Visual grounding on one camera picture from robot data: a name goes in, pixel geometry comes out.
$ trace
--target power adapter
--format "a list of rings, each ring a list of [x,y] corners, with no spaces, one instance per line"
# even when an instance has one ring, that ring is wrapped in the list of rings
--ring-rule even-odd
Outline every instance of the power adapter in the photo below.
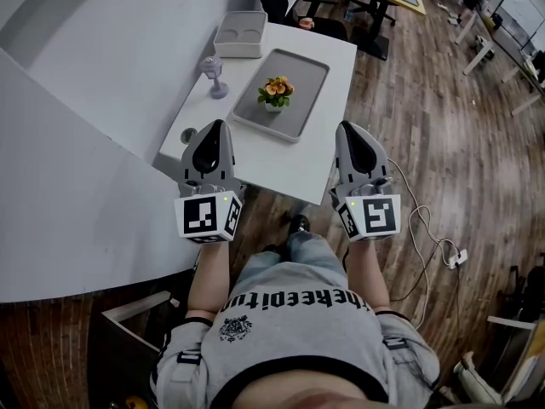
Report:
[[[468,251],[463,249],[460,253],[455,254],[449,258],[449,268],[454,269],[462,265],[468,259]]]

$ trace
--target jeans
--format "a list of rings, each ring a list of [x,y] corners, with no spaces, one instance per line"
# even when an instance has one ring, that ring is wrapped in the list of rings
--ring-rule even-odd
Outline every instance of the jeans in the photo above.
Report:
[[[330,245],[319,235],[309,232],[293,233],[288,238],[286,246],[290,252],[291,262],[327,268],[343,277],[347,275]],[[263,251],[253,255],[238,276],[236,285],[280,262],[282,262],[282,257],[274,251]]]

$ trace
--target potted flower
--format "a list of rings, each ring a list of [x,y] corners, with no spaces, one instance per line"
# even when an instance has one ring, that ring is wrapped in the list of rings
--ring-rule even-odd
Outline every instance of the potted flower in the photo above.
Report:
[[[283,107],[290,105],[290,95],[294,87],[285,76],[268,78],[263,88],[259,88],[259,103],[265,102],[265,108],[269,112],[281,112]]]

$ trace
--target white cable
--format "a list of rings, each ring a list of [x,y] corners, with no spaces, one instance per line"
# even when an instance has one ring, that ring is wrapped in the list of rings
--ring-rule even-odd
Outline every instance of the white cable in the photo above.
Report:
[[[432,223],[432,211],[430,211],[430,209],[426,205],[418,204],[418,200],[416,200],[415,194],[412,192],[412,189],[410,189],[409,182],[407,181],[407,177],[405,176],[403,170],[401,170],[401,167],[399,165],[397,165],[391,159],[388,159],[388,161],[390,161],[392,164],[394,164],[396,166],[396,168],[399,171],[399,174],[401,174],[401,177],[403,177],[405,185],[407,186],[407,190],[409,191],[410,196],[412,197],[413,201],[415,202],[415,206],[416,206],[416,208],[410,213],[409,218],[407,219],[407,223],[409,224],[410,238],[412,239],[412,244],[413,244],[413,247],[415,247],[416,254],[418,255],[418,257],[420,257],[420,261],[422,263],[422,271],[424,273],[424,278],[426,280],[426,298],[424,300],[424,309],[422,310],[422,317],[420,318],[420,321],[419,321],[418,325],[415,327],[415,329],[418,330],[419,327],[424,322],[424,320],[426,319],[427,302],[429,300],[429,278],[427,277],[426,262],[424,261],[424,258],[422,257],[421,252],[418,250],[418,246],[416,245],[416,239],[415,239],[415,235],[414,235],[414,233],[412,231],[412,226],[410,225],[410,219],[412,218],[413,215],[415,215],[415,212],[418,213],[418,217],[424,223],[424,227],[426,228],[428,236],[441,249],[441,258],[443,260],[443,264],[446,265],[447,267],[449,267],[449,263],[445,260],[445,250],[443,249],[443,246],[442,246],[441,243],[442,242],[447,242],[447,243],[451,244],[456,249],[457,254],[460,254],[460,249],[458,249],[456,244],[454,244],[454,242],[452,242],[450,239],[437,239],[437,238],[435,238],[435,236],[433,236],[433,234],[430,231],[430,225]],[[424,217],[422,216],[422,214],[420,212],[420,209],[427,210],[427,214],[428,214],[427,223],[426,223],[426,220],[424,220]]]

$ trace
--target gray t-shirt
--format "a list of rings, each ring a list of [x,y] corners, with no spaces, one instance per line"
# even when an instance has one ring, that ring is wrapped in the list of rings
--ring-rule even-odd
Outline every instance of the gray t-shirt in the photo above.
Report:
[[[237,284],[214,323],[173,329],[150,385],[161,409],[226,408],[256,379],[293,370],[343,377],[407,409],[424,407],[439,378],[402,315],[375,314],[333,270],[282,262]]]

